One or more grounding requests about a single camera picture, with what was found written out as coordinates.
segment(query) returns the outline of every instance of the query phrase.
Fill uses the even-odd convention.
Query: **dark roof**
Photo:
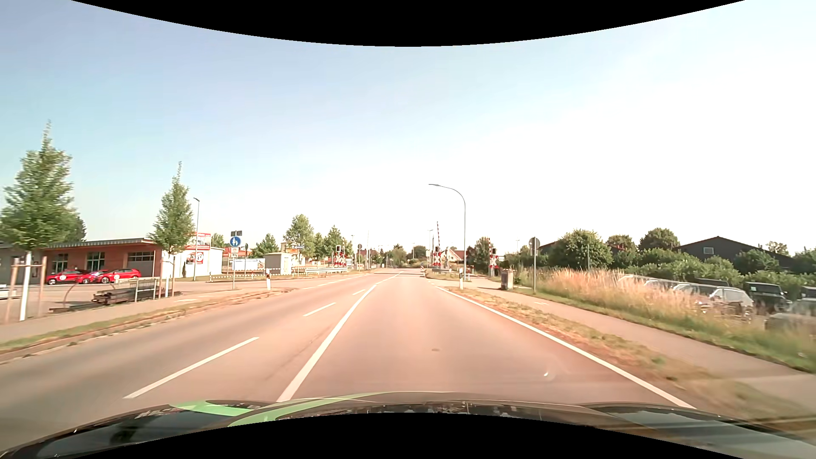
[[[733,239],[723,238],[722,236],[714,236],[713,238],[708,238],[708,239],[703,239],[703,240],[701,240],[701,241],[697,241],[697,242],[693,242],[693,243],[683,244],[683,245],[681,245],[681,246],[679,246],[679,247],[675,247],[675,249],[676,249],[676,250],[681,250],[681,249],[683,249],[684,247],[688,247],[688,246],[690,246],[690,245],[695,245],[695,244],[699,244],[699,243],[705,243],[705,242],[708,242],[708,241],[713,241],[713,240],[715,240],[715,239],[719,239],[719,240],[723,240],[723,241],[728,241],[728,242],[730,242],[730,243],[735,243],[735,244],[743,245],[743,246],[745,246],[745,247],[750,247],[751,249],[761,250],[761,251],[763,251],[763,252],[765,252],[765,253],[767,253],[767,254],[769,254],[769,255],[771,255],[771,256],[774,256],[774,257],[777,257],[777,258],[782,257],[782,258],[786,258],[786,259],[788,259],[789,261],[793,261],[793,258],[791,258],[791,257],[789,257],[789,256],[787,256],[787,255],[782,255],[781,253],[772,252],[772,251],[770,251],[770,250],[766,250],[766,249],[764,249],[764,248],[762,248],[762,247],[755,247],[755,246],[752,246],[751,244],[741,243],[741,242],[739,242],[739,241],[735,241],[735,240],[733,240]]]

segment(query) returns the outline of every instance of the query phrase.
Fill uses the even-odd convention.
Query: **window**
[[[88,252],[87,268],[89,271],[104,268],[104,252]]]
[[[56,254],[54,256],[54,260],[51,262],[51,272],[59,273],[60,271],[65,271],[66,269],[68,269],[68,254]]]
[[[153,252],[131,252],[127,254],[128,261],[153,261]]]

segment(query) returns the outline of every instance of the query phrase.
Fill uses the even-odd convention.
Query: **dark suv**
[[[757,314],[785,312],[791,302],[785,297],[779,285],[774,283],[745,282],[743,290],[754,300]]]

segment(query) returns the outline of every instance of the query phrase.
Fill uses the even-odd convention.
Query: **curb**
[[[93,330],[90,332],[83,332],[77,335],[72,336],[55,336],[54,338],[44,338],[46,341],[39,341],[36,343],[32,343],[31,345],[25,345],[23,347],[18,347],[15,349],[7,350],[7,351],[0,351],[0,364],[10,362],[15,359],[20,359],[24,357],[29,357],[32,354],[36,354],[38,352],[43,352],[44,350],[50,350],[57,347],[61,347],[64,345],[69,345],[72,342],[78,343],[79,341],[85,341],[90,338],[95,338],[98,336],[108,335],[110,333],[115,332],[122,332],[125,330],[130,330],[132,328],[139,328],[144,325],[151,325],[154,323],[164,322],[168,319],[174,319],[177,317],[182,317],[185,315],[195,314],[197,312],[202,312],[205,310],[214,309],[221,306],[226,305],[235,305],[241,304],[248,300],[254,300],[258,298],[265,298],[270,296],[277,296],[283,293],[292,292],[292,290],[285,290],[285,291],[277,291],[277,292],[258,292],[258,293],[251,293],[248,295],[237,296],[234,298],[228,298],[225,301],[218,301],[207,303],[206,301],[203,302],[201,305],[193,305],[183,310],[175,310],[175,311],[167,311],[164,313],[156,314],[152,317],[147,317],[143,319],[134,319],[129,322],[125,323],[118,323],[116,325],[110,325],[107,327],[99,328],[97,330]]]

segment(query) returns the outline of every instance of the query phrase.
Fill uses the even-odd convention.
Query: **sign post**
[[[233,259],[233,290],[235,290],[235,253],[238,252],[238,248],[241,246],[242,235],[243,231],[233,231],[232,237],[229,238],[230,258]]]
[[[541,242],[535,236],[530,238],[530,250],[533,252],[533,295],[535,295],[535,278],[539,276],[538,268],[535,266],[535,259],[539,257],[539,247]]]

